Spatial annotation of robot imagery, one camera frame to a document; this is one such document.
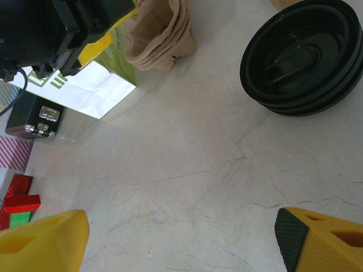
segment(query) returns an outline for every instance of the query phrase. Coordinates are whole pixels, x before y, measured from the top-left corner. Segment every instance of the black bowl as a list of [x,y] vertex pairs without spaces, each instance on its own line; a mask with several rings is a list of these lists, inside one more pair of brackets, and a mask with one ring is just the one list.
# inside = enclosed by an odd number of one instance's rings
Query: black bowl
[[287,116],[321,112],[362,77],[363,35],[341,0],[304,0],[279,12],[249,43],[240,67],[247,94]]

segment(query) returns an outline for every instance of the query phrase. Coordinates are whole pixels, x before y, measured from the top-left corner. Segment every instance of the black box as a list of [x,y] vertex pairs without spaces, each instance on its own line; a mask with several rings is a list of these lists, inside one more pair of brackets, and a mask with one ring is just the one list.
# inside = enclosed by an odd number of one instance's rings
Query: black box
[[5,132],[25,139],[56,135],[64,107],[25,92],[15,104]]

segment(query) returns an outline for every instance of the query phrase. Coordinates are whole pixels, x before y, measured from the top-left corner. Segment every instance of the marble countertop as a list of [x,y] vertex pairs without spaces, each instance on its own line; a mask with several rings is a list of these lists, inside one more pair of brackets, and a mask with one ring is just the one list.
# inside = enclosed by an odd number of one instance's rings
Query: marble countertop
[[[363,22],[360,0],[347,1]],[[363,81],[315,116],[249,98],[239,65],[272,15],[268,0],[191,1],[199,46],[102,120],[67,111],[37,140],[34,219],[84,209],[81,271],[285,271],[274,223],[296,206],[363,223]]]

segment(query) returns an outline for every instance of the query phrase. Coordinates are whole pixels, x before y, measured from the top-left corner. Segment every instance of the black rubber pad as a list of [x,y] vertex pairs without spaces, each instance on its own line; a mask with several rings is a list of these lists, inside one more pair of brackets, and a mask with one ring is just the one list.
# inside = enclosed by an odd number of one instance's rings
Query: black rubber pad
[[309,227],[287,209],[279,209],[275,235],[288,272],[295,272]]

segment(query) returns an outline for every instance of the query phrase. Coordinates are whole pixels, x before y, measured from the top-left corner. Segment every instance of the green printed logo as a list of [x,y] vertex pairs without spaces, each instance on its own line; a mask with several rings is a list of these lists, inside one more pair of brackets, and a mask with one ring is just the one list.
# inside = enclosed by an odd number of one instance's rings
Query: green printed logo
[[[55,73],[56,71],[52,72],[52,74],[50,76],[48,76],[47,78],[41,78],[39,79],[34,70],[31,70],[31,72],[28,74],[28,81],[40,88],[42,88],[46,82],[48,82],[48,80],[52,77],[52,75]],[[66,79],[64,76],[62,76],[61,73],[59,73],[51,82],[51,85],[55,86],[57,89],[60,89],[63,87],[63,85],[68,81],[68,79]]]
[[56,88],[60,89],[63,87],[63,85],[68,81],[64,76],[62,76],[61,73],[57,75],[57,77],[54,78],[54,80],[51,82],[51,85],[55,86]]

